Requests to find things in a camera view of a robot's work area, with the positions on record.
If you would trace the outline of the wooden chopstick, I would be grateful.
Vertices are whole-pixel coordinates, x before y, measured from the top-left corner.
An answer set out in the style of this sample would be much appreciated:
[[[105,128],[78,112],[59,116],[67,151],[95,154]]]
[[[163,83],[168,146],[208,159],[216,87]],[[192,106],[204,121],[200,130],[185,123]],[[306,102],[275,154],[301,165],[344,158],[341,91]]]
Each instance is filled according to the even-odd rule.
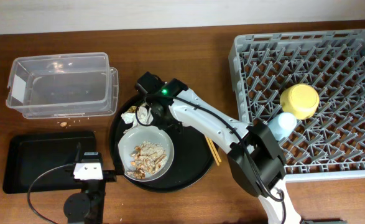
[[[218,158],[216,156],[216,149],[215,149],[215,146],[214,146],[212,140],[208,136],[205,136],[205,139],[207,141],[208,147],[210,149],[210,152],[211,152],[211,154],[213,156],[213,159],[214,159],[216,165],[219,166],[219,160],[218,160]]]
[[[221,158],[220,158],[220,156],[219,156],[219,154],[218,154],[217,148],[215,147],[215,149],[216,149],[216,156],[217,156],[217,158],[218,158],[218,160],[219,160],[219,163],[221,163]]]

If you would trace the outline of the light blue plastic cup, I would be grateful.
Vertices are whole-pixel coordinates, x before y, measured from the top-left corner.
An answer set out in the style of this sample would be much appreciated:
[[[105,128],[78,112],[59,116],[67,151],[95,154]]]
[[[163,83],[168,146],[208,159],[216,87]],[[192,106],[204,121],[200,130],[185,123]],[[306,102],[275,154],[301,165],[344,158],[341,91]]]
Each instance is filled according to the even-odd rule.
[[[277,141],[289,137],[297,125],[297,119],[292,113],[283,112],[268,122],[268,128]]]

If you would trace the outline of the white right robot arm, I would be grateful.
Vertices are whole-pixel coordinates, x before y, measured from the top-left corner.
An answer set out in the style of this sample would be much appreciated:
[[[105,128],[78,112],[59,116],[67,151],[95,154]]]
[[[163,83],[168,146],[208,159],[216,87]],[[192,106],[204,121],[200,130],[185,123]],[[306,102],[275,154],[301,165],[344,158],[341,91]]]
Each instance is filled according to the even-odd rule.
[[[145,73],[135,88],[130,102],[135,111],[123,109],[111,131],[111,155],[123,174],[131,154],[146,143],[161,145],[163,152],[144,158],[149,167],[133,178],[136,184],[197,179],[210,165],[205,146],[210,138],[227,155],[238,185],[260,200],[269,223],[301,221],[287,193],[284,153],[266,124],[230,118],[177,79],[166,83]]]

